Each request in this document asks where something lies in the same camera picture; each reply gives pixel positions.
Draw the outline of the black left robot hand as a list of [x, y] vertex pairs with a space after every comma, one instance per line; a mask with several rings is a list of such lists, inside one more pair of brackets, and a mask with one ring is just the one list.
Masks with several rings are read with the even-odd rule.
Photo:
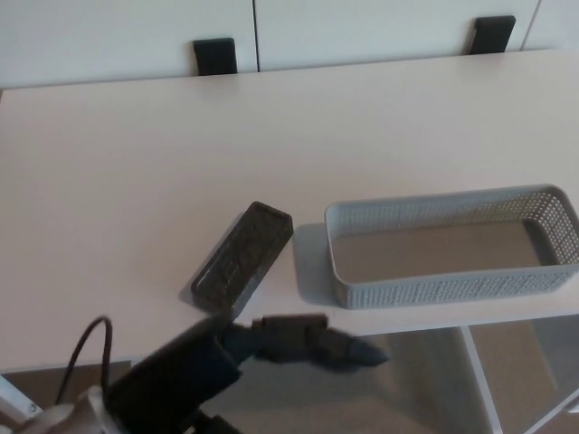
[[333, 328], [323, 314], [264, 316], [249, 326], [213, 316], [139, 362], [104, 393], [105, 408], [124, 433], [182, 433], [198, 410], [242, 376], [250, 358], [309, 362], [337, 373], [386, 363], [387, 353]]

